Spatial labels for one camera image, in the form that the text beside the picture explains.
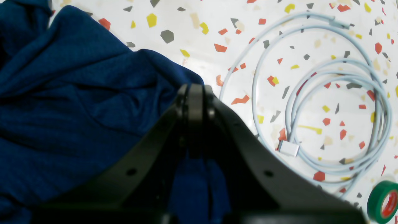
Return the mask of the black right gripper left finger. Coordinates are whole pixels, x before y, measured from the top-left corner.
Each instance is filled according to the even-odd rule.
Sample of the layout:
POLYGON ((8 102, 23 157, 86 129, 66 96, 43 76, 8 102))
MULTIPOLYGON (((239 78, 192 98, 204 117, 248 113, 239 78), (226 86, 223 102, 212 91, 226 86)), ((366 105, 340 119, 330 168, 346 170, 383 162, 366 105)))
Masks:
POLYGON ((177 224, 168 193, 186 149, 198 156, 204 86, 183 85, 144 138, 112 167, 34 210, 33 224, 177 224))

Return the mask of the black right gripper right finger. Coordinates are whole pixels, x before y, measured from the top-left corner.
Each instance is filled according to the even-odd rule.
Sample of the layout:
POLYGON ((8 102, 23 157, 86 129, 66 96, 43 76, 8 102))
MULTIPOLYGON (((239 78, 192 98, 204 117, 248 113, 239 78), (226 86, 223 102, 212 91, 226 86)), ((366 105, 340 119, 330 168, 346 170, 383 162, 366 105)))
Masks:
POLYGON ((364 224, 362 213, 280 162, 213 93, 203 88, 203 157, 221 175, 222 224, 364 224))

